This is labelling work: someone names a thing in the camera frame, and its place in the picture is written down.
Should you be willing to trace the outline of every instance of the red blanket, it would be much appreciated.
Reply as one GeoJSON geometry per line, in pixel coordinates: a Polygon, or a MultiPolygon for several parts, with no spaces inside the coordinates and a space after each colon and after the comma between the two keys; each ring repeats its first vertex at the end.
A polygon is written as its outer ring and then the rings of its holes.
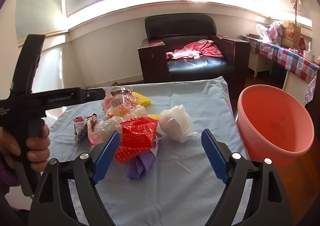
{"type": "Polygon", "coordinates": [[[177,49],[174,52],[167,52],[167,59],[180,59],[180,58],[199,58],[201,56],[212,56],[223,58],[222,53],[212,40],[199,40],[192,42],[182,49],[177,49]]]}

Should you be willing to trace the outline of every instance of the armchair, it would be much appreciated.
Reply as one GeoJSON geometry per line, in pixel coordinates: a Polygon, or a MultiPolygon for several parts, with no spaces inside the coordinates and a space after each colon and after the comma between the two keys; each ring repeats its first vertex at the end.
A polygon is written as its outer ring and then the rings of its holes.
{"type": "Polygon", "coordinates": [[[248,71],[250,43],[216,36],[213,19],[206,14],[179,13],[145,19],[148,39],[138,48],[145,83],[196,81],[222,76],[228,83],[230,98],[244,89],[248,71]],[[167,61],[166,52],[181,49],[201,39],[213,40],[224,58],[167,61]]]}

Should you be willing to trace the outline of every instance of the barcode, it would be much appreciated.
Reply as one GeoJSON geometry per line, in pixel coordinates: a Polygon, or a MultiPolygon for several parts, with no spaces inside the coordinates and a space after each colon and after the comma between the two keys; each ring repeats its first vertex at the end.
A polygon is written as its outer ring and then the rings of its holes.
{"type": "Polygon", "coordinates": [[[112,100],[110,103],[111,103],[113,108],[116,108],[119,105],[123,104],[123,101],[122,101],[121,98],[116,98],[116,99],[112,100]]]}

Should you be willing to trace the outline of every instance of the white container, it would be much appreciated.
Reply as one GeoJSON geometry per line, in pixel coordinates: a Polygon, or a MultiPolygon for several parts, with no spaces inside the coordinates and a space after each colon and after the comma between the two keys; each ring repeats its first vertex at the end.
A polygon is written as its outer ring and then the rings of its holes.
{"type": "Polygon", "coordinates": [[[311,63],[315,60],[315,56],[310,55],[307,50],[303,50],[303,58],[307,59],[311,63]]]}

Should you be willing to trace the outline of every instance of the plaid tablecloth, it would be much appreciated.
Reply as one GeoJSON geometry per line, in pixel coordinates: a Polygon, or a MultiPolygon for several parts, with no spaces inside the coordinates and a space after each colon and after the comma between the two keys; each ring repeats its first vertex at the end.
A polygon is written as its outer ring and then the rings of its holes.
{"type": "Polygon", "coordinates": [[[239,39],[250,42],[252,52],[272,59],[286,70],[306,81],[309,84],[309,89],[306,92],[305,97],[306,104],[313,99],[316,78],[320,69],[318,65],[311,63],[286,48],[270,43],[264,43],[260,39],[254,39],[248,36],[239,36],[239,39]]]}

